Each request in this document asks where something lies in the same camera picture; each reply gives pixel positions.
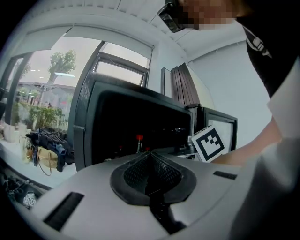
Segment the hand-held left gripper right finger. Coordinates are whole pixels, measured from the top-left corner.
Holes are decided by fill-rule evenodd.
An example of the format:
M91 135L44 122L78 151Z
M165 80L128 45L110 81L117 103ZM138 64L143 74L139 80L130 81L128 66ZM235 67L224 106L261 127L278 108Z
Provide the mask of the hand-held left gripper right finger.
M163 195L177 186L181 181L181 173L160 157L152 153L146 160L147 196Z

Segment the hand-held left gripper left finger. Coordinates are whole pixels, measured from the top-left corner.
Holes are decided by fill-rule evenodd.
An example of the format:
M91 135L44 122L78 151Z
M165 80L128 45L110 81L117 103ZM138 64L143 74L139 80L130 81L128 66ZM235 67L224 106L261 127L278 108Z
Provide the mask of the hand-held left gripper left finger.
M150 153L146 152L126 163L124 180L127 185L146 195L150 176Z

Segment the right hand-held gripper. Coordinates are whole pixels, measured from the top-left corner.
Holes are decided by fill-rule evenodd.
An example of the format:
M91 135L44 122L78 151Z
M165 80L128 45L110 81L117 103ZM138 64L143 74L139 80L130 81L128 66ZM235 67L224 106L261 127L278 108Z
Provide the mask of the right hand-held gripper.
M225 152L225 146L216 128L212 125L191 137L201 162L212 162Z

